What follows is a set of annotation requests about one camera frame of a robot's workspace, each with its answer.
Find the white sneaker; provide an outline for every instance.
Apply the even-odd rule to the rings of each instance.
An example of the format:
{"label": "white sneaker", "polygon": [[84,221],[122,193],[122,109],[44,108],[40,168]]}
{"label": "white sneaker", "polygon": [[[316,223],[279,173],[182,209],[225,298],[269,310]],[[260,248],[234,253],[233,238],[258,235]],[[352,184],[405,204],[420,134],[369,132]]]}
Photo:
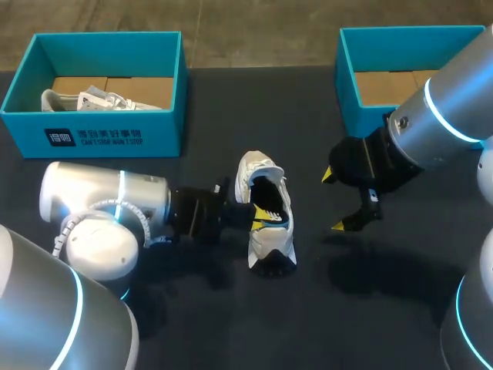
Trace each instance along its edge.
{"label": "white sneaker", "polygon": [[94,110],[151,110],[157,106],[136,103],[113,92],[105,92],[94,86],[78,95],[58,94],[45,90],[41,95],[42,112],[94,111]]}
{"label": "white sneaker", "polygon": [[247,152],[240,161],[235,183],[236,201],[255,204],[257,209],[248,245],[250,268],[259,262],[274,269],[293,269],[297,264],[293,212],[284,180],[284,170],[260,151]]}

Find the teal box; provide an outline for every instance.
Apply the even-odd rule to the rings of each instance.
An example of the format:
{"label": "teal box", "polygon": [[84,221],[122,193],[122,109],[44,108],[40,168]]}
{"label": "teal box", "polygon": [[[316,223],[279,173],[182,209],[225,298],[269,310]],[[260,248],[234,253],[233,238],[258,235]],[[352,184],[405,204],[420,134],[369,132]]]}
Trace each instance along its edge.
{"label": "teal box", "polygon": [[[42,113],[41,94],[57,76],[173,77],[171,107]],[[36,34],[7,92],[2,118],[24,158],[176,157],[187,78],[180,32]]]}
{"label": "teal box", "polygon": [[440,69],[484,30],[482,25],[340,29],[335,85],[347,134],[369,135],[397,108],[364,106],[354,73]]}

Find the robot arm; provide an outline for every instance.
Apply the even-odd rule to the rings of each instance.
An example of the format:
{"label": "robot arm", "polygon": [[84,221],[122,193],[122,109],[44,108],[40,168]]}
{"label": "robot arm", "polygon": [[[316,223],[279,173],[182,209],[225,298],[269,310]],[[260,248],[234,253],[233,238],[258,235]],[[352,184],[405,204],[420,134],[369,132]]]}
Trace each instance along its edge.
{"label": "robot arm", "polygon": [[363,204],[334,229],[361,230],[380,219],[380,196],[493,134],[492,66],[490,26],[407,102],[384,116],[382,127],[363,139],[344,138],[330,151],[322,181],[358,188]]}

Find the table surface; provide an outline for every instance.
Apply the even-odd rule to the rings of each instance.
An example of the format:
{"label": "table surface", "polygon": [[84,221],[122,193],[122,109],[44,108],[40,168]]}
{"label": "table surface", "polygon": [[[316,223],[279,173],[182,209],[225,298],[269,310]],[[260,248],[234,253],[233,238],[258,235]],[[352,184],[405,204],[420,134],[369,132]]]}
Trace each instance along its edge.
{"label": "table surface", "polygon": [[[211,187],[234,178],[247,150],[286,171],[298,269],[269,280],[247,267],[248,235],[212,250],[147,251],[132,308],[145,338],[137,369],[444,368],[437,322],[491,229],[476,185],[479,152],[382,200],[384,220],[359,234],[330,226],[359,205],[355,189],[323,185],[344,135],[332,67],[193,69],[179,159],[77,160]],[[5,95],[11,73],[0,75]],[[51,249],[57,226],[38,211],[49,160],[23,160],[0,124],[0,223]]]}

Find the shoe tongue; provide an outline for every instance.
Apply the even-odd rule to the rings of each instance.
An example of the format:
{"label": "shoe tongue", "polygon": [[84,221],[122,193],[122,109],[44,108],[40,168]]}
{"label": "shoe tongue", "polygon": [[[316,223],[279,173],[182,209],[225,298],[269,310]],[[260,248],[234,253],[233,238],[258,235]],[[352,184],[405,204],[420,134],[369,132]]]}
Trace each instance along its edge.
{"label": "shoe tongue", "polygon": [[279,184],[284,177],[284,170],[278,166],[262,166],[254,170],[250,176],[250,185],[253,186],[253,180],[257,177],[266,177],[269,181]]}

